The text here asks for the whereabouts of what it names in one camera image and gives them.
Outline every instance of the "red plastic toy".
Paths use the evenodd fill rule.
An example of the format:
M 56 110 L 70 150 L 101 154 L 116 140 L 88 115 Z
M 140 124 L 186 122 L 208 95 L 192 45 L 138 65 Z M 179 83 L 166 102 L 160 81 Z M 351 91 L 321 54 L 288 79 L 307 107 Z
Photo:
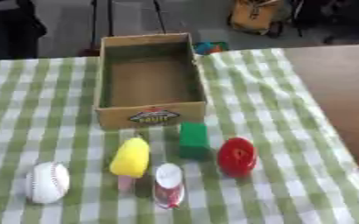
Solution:
M 230 138 L 218 152 L 218 165 L 233 178 L 247 175 L 256 165 L 256 149 L 240 137 Z

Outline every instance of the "yellow plastic fruit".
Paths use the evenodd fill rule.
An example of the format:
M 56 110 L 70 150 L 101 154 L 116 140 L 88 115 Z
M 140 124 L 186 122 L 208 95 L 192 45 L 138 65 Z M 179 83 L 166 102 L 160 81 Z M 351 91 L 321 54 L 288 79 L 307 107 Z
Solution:
M 140 137 L 133 137 L 121 145 L 109 169 L 116 175 L 139 179 L 147 169 L 149 156 L 148 143 Z

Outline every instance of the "green block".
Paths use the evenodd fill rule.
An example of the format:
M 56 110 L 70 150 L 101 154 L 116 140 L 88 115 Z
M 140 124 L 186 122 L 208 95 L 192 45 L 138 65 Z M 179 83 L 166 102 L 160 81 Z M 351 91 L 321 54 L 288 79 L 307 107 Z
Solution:
M 208 152 L 207 127 L 204 123 L 182 123 L 179 132 L 179 156 L 202 159 L 208 155 Z

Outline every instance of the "gingham tablecloth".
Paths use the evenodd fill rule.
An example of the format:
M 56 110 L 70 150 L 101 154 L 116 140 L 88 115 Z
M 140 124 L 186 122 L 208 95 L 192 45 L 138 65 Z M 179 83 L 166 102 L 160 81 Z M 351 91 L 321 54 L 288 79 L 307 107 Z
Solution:
M 242 179 L 222 175 L 213 159 L 180 159 L 178 127 L 102 131 L 91 106 L 96 62 L 0 61 L 0 223 L 359 223 L 359 168 L 283 50 L 198 58 L 213 154 L 230 137 L 258 148 Z M 151 167 L 135 194 L 122 195 L 108 164 L 135 132 L 151 144 Z M 25 174 L 45 161 L 68 167 L 71 188 L 34 205 Z M 157 207 L 148 185 L 164 162 L 184 172 L 185 201 L 173 210 Z

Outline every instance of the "cardboard box in background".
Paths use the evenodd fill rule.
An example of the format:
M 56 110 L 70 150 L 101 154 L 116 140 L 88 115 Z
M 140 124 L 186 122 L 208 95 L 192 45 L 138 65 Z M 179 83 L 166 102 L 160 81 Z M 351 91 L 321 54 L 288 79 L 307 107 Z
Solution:
M 104 38 L 95 110 L 104 129 L 203 122 L 206 97 L 190 36 Z

